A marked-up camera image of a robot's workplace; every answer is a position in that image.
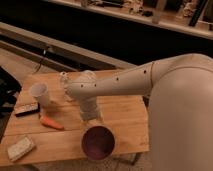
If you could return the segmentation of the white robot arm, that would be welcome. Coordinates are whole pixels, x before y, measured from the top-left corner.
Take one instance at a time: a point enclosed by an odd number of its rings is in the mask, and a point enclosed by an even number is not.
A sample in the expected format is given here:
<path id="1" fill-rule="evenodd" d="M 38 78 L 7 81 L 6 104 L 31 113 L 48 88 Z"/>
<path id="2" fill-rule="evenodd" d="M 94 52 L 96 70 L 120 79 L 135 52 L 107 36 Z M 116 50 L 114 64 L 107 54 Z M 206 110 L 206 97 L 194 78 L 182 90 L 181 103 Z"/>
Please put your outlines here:
<path id="1" fill-rule="evenodd" d="M 213 171 L 213 58 L 185 54 L 111 76 L 68 82 L 68 94 L 89 107 L 91 97 L 149 97 L 152 171 Z"/>

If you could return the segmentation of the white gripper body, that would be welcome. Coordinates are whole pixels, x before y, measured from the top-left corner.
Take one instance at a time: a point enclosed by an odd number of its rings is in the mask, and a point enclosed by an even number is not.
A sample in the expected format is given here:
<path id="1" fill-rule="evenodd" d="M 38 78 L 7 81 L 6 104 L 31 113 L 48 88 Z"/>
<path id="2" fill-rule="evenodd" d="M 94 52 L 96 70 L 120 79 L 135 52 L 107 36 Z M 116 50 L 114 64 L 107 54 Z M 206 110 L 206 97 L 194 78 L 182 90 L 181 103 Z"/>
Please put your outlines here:
<path id="1" fill-rule="evenodd" d="M 84 121 L 97 119 L 101 117 L 101 112 L 96 97 L 80 100 L 79 106 L 80 106 L 80 116 Z"/>

